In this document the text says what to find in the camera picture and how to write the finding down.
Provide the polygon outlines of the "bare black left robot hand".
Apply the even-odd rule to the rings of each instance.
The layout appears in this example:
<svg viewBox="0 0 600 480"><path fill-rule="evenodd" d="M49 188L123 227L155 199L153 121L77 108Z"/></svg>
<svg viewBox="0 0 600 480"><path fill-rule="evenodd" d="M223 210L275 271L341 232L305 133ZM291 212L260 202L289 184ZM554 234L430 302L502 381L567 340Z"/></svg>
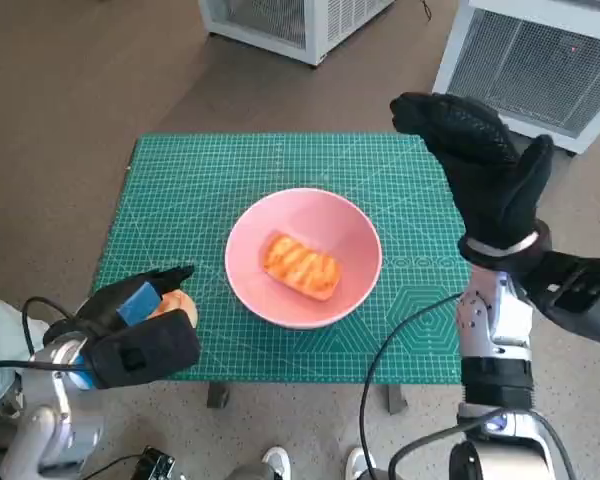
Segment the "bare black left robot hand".
<svg viewBox="0 0 600 480"><path fill-rule="evenodd" d="M78 309L76 320L99 336L139 324L193 272L193 265L154 269L102 287Z"/></svg>

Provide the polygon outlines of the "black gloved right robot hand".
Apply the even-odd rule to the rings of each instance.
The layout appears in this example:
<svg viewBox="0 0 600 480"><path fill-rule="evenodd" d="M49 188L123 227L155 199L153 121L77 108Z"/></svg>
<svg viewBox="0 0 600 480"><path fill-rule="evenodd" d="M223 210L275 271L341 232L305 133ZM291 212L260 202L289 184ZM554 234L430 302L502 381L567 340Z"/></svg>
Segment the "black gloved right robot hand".
<svg viewBox="0 0 600 480"><path fill-rule="evenodd" d="M390 110L396 131L421 137L442 166L469 238L506 250L532 234L551 174L550 136L520 152L494 109L450 94L405 92Z"/></svg>

